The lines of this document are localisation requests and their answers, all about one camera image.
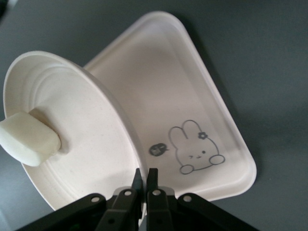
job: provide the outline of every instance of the bunny ear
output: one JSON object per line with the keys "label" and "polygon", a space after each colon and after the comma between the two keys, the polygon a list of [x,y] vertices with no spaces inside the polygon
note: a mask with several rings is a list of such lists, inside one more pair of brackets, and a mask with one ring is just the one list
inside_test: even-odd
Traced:
{"label": "bunny ear", "polygon": [[184,121],[182,128],[188,139],[198,139],[199,134],[202,133],[199,124],[194,120]]}
{"label": "bunny ear", "polygon": [[169,140],[173,147],[176,149],[180,146],[183,146],[187,142],[187,135],[184,130],[180,127],[173,127],[169,130]]}

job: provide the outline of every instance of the bunny illustration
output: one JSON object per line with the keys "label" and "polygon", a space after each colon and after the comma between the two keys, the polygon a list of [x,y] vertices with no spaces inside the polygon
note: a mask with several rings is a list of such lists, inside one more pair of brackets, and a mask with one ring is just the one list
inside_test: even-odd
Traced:
{"label": "bunny illustration", "polygon": [[193,120],[184,121],[181,127],[172,127],[168,135],[176,149],[181,174],[190,174],[225,162],[215,142]]}

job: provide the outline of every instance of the printed cartoon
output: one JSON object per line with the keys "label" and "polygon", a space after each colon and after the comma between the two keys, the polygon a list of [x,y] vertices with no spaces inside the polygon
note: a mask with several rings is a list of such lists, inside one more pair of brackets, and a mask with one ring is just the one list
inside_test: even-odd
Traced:
{"label": "printed cartoon", "polygon": [[181,127],[169,130],[169,139],[176,149],[181,174],[190,174],[225,162],[215,142],[193,120],[186,120]]}

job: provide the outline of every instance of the gray table surface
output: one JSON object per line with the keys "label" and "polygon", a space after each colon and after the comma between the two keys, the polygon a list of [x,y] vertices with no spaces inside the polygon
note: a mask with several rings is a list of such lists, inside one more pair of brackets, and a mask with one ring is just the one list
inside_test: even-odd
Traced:
{"label": "gray table surface", "polygon": [[[0,85],[24,52],[83,66],[157,10],[184,23],[257,165],[249,191],[214,204],[262,231],[308,230],[308,1],[21,0],[0,21]],[[0,148],[0,230],[50,212]]]}

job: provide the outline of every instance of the plate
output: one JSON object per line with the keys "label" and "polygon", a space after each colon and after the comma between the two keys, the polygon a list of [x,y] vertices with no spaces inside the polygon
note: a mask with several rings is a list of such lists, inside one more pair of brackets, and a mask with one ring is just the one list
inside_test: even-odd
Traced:
{"label": "plate", "polygon": [[84,67],[95,77],[86,74],[90,85],[70,74],[62,83],[48,65],[23,68],[29,74],[11,79],[16,86],[6,81],[14,100],[4,97],[5,113],[31,111],[62,134],[62,153],[38,168],[24,166],[54,209],[89,193],[110,197],[131,184],[136,167],[144,178],[158,168],[159,185],[176,197],[217,200],[255,181],[236,124],[183,24],[168,13],[146,14],[94,57]]}
{"label": "plate", "polygon": [[133,129],[108,90],[81,67],[32,51],[8,70],[5,116],[29,112],[60,137],[61,148],[39,167],[23,165],[53,209],[90,193],[110,198],[130,185],[138,163]]}

